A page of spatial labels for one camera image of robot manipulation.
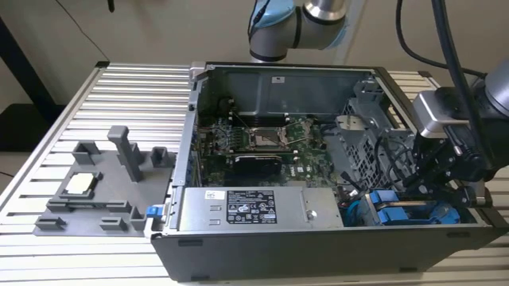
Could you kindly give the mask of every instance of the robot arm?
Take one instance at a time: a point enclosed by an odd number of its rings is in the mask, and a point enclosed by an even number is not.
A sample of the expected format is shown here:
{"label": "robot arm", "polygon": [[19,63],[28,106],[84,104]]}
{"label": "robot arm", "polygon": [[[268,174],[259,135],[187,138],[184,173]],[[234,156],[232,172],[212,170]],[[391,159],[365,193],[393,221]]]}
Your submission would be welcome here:
{"label": "robot arm", "polygon": [[344,0],[256,2],[248,29],[251,59],[258,63],[283,61],[288,49],[336,46],[346,31]]}
{"label": "robot arm", "polygon": [[[347,27],[344,1],[307,0],[302,7],[295,7],[292,0],[259,0],[251,23],[252,61],[279,62],[290,48],[324,49],[339,44]],[[447,66],[451,69],[454,64],[447,61],[442,67]],[[509,165],[509,155],[503,155],[509,139],[497,132],[509,128],[507,71],[509,62],[487,76],[486,87],[477,90],[482,129],[471,126],[475,121],[465,104],[465,90],[461,94],[458,88],[443,88],[419,94],[414,101],[419,125],[413,150],[417,168],[403,180],[406,193],[418,194],[423,186],[434,197],[454,205],[491,207],[483,182]],[[478,140],[479,135],[474,133],[478,130],[487,139]],[[493,164],[486,157],[486,144],[479,145],[486,141],[497,154]],[[455,189],[447,184],[451,180],[461,183]]]}

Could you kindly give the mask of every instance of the gray post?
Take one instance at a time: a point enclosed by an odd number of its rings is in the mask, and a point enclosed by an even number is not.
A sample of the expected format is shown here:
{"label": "gray post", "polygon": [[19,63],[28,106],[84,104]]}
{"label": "gray post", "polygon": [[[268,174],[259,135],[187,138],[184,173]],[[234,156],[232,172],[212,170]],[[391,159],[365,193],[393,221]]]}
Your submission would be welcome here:
{"label": "gray post", "polygon": [[120,164],[125,167],[131,181],[139,182],[143,179],[143,175],[137,166],[136,156],[131,150],[127,134],[128,129],[125,126],[112,126],[107,137],[117,146]]}

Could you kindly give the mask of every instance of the sticker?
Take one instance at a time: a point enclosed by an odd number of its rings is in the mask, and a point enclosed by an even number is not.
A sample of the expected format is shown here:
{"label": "sticker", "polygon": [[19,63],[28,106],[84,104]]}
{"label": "sticker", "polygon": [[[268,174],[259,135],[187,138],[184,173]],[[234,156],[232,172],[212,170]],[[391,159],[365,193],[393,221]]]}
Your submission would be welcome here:
{"label": "sticker", "polygon": [[274,191],[227,191],[230,224],[278,223]]}
{"label": "sticker", "polygon": [[283,76],[272,76],[272,83],[284,83]]}
{"label": "sticker", "polygon": [[206,191],[206,200],[224,200],[224,191]]}

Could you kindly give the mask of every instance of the aluminum extrusion table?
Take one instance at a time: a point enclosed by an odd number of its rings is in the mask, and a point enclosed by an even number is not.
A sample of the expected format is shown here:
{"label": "aluminum extrusion table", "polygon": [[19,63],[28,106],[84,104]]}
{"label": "aluminum extrusion table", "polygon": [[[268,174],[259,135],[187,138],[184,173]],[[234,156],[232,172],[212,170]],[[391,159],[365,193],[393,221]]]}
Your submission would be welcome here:
{"label": "aluminum extrusion table", "polygon": [[[109,64],[96,67],[15,179],[0,195],[0,282],[13,285],[176,285],[149,241],[121,237],[36,237],[33,223],[73,163],[79,140],[107,140],[125,125],[140,149],[176,152],[190,88],[188,66]],[[391,71],[410,99],[438,87],[423,73]],[[494,205],[509,220],[509,169],[487,183]],[[459,251],[426,273],[231,281],[230,285],[507,285],[509,235],[479,250]]]}

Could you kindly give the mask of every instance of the black wire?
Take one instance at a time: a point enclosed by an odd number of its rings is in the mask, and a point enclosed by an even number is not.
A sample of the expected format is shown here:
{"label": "black wire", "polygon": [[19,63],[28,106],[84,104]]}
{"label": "black wire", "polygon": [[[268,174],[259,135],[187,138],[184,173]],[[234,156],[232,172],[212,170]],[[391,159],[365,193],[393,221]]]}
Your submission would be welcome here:
{"label": "black wire", "polygon": [[[426,63],[426,64],[429,64],[429,65],[431,65],[434,67],[439,67],[442,69],[447,69],[449,67],[447,67],[446,64],[438,63],[437,61],[433,61],[433,60],[422,57],[421,55],[414,53],[414,51],[406,45],[405,38],[403,38],[403,32],[402,32],[402,25],[401,25],[402,5],[403,5],[403,0],[398,0],[398,3],[395,5],[395,34],[398,35],[398,41],[399,41],[401,47],[403,48],[403,50],[407,53],[407,55],[411,58],[414,58],[415,60],[418,60],[422,63]],[[471,74],[474,76],[478,76],[482,79],[486,77],[486,73],[483,73],[481,71],[475,71],[475,70],[471,70],[471,69],[461,69],[461,70],[462,70],[463,73],[467,73],[467,74]]]}
{"label": "black wire", "polygon": [[383,177],[382,168],[381,168],[381,158],[379,158],[381,142],[382,142],[382,135],[378,136],[377,142],[374,143],[374,170],[375,172],[378,172],[378,178],[377,178],[377,183],[373,184],[371,187],[378,186]]}
{"label": "black wire", "polygon": [[270,3],[270,0],[267,0],[267,2],[264,2],[264,5],[262,6],[260,10],[258,11],[258,13],[256,13],[256,15],[255,15],[255,17],[252,19],[251,30],[248,31],[248,40],[250,41],[251,41],[252,35],[255,33],[255,25],[262,20],[262,17],[263,17],[263,14],[264,14],[264,10],[267,9],[268,3]]}
{"label": "black wire", "polygon": [[202,128],[202,129],[207,129],[207,130],[216,129],[216,130],[222,131],[223,134],[224,134],[224,137],[226,137],[226,147],[224,147],[224,148],[227,148],[227,147],[230,146],[230,137],[228,137],[228,133],[226,133],[226,131],[224,131],[222,128],[219,128],[219,127],[200,127],[200,128]]}
{"label": "black wire", "polygon": [[2,171],[0,171],[0,174],[2,174],[2,175],[5,175],[5,176],[8,176],[8,177],[15,177],[15,175],[10,175],[10,174],[8,174],[8,173],[5,173],[5,172],[2,172]]}
{"label": "black wire", "polygon": [[251,11],[251,15],[248,16],[248,22],[247,22],[247,39],[251,39],[251,37],[250,37],[251,20],[252,20],[252,14],[255,13],[255,9],[256,9],[256,4],[258,4],[258,0],[254,0],[252,11]]}
{"label": "black wire", "polygon": [[466,111],[466,115],[469,116],[470,130],[474,137],[475,145],[485,158],[486,168],[490,169],[493,158],[491,148],[486,139],[487,136],[481,120],[481,115],[478,114],[478,107],[475,104],[474,96],[471,90],[469,89],[465,75],[461,72],[462,69],[454,48],[454,40],[451,36],[451,30],[449,27],[447,10],[445,7],[445,2],[443,0],[433,0],[431,5],[433,14],[435,16],[439,43],[442,47],[445,61],[447,62],[449,66],[449,73],[451,74],[453,83],[458,91],[461,105]]}
{"label": "black wire", "polygon": [[395,165],[394,154],[393,154],[391,149],[389,149],[387,139],[382,140],[381,145],[382,145],[382,148],[385,150],[389,163],[393,166],[395,177],[398,177],[399,179],[405,178],[403,172],[399,170],[398,165]]}
{"label": "black wire", "polygon": [[100,47],[97,46],[97,44],[92,41],[92,39],[88,37],[87,33],[83,31],[81,29],[81,26],[80,24],[77,24],[75,18],[72,17],[69,11],[65,9],[65,7],[63,6],[63,4],[60,3],[59,0],[55,0],[55,2],[59,4],[59,6],[61,7],[61,9],[65,11],[67,15],[69,16],[71,20],[73,21],[73,23],[76,24],[76,27],[79,28],[81,34],[87,37],[87,39],[89,40],[89,42],[92,43],[92,45],[97,48],[99,52],[103,54],[103,56],[105,57],[105,59],[109,61],[109,58],[107,57],[107,55],[104,54],[103,50],[100,49]]}
{"label": "black wire", "polygon": [[[405,148],[403,150],[401,150],[395,156],[394,156],[394,161],[398,161],[399,160],[399,157],[407,153],[407,152],[411,152],[411,149],[410,148]],[[389,180],[389,183],[383,186],[385,188],[390,187],[390,186],[395,186],[395,183],[401,181],[401,179],[398,178],[397,180],[393,180],[391,177],[390,177],[390,171],[393,170],[393,165],[389,166],[387,168],[387,172],[386,172],[386,178]]]}
{"label": "black wire", "polygon": [[391,139],[389,139],[387,141],[394,143],[394,144],[398,144],[399,146],[402,146],[406,149],[406,146],[405,146],[405,144],[402,142],[399,142],[397,140],[391,140]]}

